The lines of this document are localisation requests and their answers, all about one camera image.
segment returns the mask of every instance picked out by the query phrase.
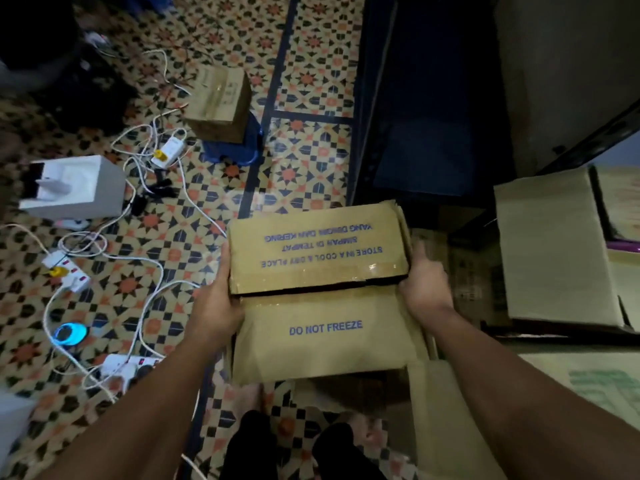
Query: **white plug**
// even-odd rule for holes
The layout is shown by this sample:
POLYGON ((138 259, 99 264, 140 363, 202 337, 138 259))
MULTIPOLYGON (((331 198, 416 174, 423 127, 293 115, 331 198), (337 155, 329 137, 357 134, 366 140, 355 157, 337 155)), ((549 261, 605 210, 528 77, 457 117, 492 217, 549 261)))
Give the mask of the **white plug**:
POLYGON ((45 257, 42 265, 51 270, 49 273, 53 278, 61 278, 62 285, 74 293, 81 293, 91 284, 89 276, 60 250, 45 257))
POLYGON ((154 156, 151 158, 151 163, 160 168, 168 168, 169 165, 171 165, 176 158, 180 156, 183 149, 184 140, 172 136, 164 145, 162 145, 162 148, 154 152, 154 156))

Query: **patterned tile floor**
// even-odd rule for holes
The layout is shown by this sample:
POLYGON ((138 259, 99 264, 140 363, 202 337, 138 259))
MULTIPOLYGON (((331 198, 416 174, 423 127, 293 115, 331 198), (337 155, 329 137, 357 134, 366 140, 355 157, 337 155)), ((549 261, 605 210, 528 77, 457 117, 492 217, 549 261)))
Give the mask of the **patterned tile floor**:
MULTIPOLYGON (((142 51, 163 48, 169 74, 185 86, 195 78, 199 63, 242 66, 250 75, 252 111, 259 120, 272 109, 297 112, 299 119, 263 121, 263 127, 268 128, 264 158, 255 181, 249 182, 255 191, 248 195, 250 205, 242 211, 244 215, 240 215, 241 204, 249 168, 207 163, 199 146, 185 160, 191 199, 223 228, 231 218, 250 217, 255 212, 344 205, 350 126, 344 120, 334 123, 331 117, 352 116, 364 0, 175 0, 175 5, 173 14, 145 12, 138 22, 126 14, 113 17, 111 38, 127 58, 110 60, 140 91, 127 110, 127 125, 149 122, 164 108, 186 101, 185 93, 164 83, 162 55, 142 55, 142 51), (290 46, 285 59, 278 60, 287 13, 292 8, 296 12, 290 46), (272 81, 278 71, 281 79, 272 81), (273 100, 268 97, 270 87, 276 96, 273 100), (305 115, 309 113, 327 118, 322 123, 308 121, 305 115)), ((110 148, 111 139, 101 132, 63 133, 28 99, 11 102, 0 119, 26 142, 20 160, 0 168, 14 180, 25 163, 36 158, 98 153, 118 164, 123 161, 122 155, 110 148)), ((178 126, 182 126, 179 112, 165 118, 165 128, 178 126)), ((145 137, 132 134, 122 147, 131 151, 140 147, 145 137)), ((174 185, 180 185, 178 173, 170 178, 174 185)), ((149 204, 141 217, 128 216, 105 231, 109 252, 157 259, 166 269, 165 280, 210 280, 223 238, 198 215, 183 195, 149 204)), ((4 220, 27 226, 50 247, 66 233, 15 209, 9 209, 4 220)), ((51 361, 41 318, 59 283, 44 273, 41 251, 29 236, 7 229, 0 231, 0 236, 0 387, 36 403, 28 432, 14 446, 2 475, 7 479, 32 478, 109 403, 102 393, 82 389, 81 376, 52 371, 53 367, 62 370, 64 362, 59 358, 51 361)), ((151 265, 104 257, 76 262, 90 273, 92 286, 80 296, 60 297, 51 318, 54 324, 75 321, 88 325, 90 334, 76 354, 86 363, 100 364, 107 354, 128 349, 144 300, 159 273, 151 265)), ((156 300, 144 326, 145 339, 152 347, 171 352, 181 339, 192 300, 188 289, 167 291, 156 300)), ((110 387, 116 392, 120 384, 110 387)), ((314 478, 311 439, 332 416, 297 409, 291 404, 290 383, 266 388, 280 443, 282 478, 314 478)), ((196 455, 203 470, 216 473, 222 464, 234 431, 235 418, 229 407, 233 398, 229 386, 219 384, 210 389, 196 455)), ((389 478, 412 479, 415 468, 386 448, 385 428, 381 423, 378 426, 373 448, 365 452, 389 478)))

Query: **finger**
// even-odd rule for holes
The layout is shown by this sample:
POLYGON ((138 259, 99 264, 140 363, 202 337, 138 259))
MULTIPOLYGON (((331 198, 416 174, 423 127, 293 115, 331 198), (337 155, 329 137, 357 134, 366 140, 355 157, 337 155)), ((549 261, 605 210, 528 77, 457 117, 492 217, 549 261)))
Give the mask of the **finger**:
POLYGON ((229 272, 231 271, 231 252, 229 250, 229 243, 225 241, 220 249, 220 265, 218 266, 218 273, 216 275, 216 282, 228 282, 229 272))
POLYGON ((411 259, 411 264, 414 265, 425 259, 427 259, 427 250, 424 248, 424 241, 417 239, 413 242, 413 258, 411 259))

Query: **person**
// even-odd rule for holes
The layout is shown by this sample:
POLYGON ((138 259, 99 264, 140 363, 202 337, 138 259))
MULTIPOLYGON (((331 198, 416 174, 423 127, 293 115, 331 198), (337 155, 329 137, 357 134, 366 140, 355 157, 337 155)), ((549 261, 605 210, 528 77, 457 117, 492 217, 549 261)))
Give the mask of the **person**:
MULTIPOLYGON (((228 295, 230 257, 197 297, 180 345, 71 443, 40 480, 171 479, 207 365, 231 338, 243 311, 228 295)), ((493 455, 514 479, 627 479, 640 471, 640 432, 519 358, 453 308, 447 275, 415 247, 400 284, 410 313, 451 363, 493 455)), ((257 404, 245 404, 220 479, 278 478, 275 437, 257 404)), ((383 479, 353 445, 357 428, 333 424, 313 455, 323 480, 383 479)))

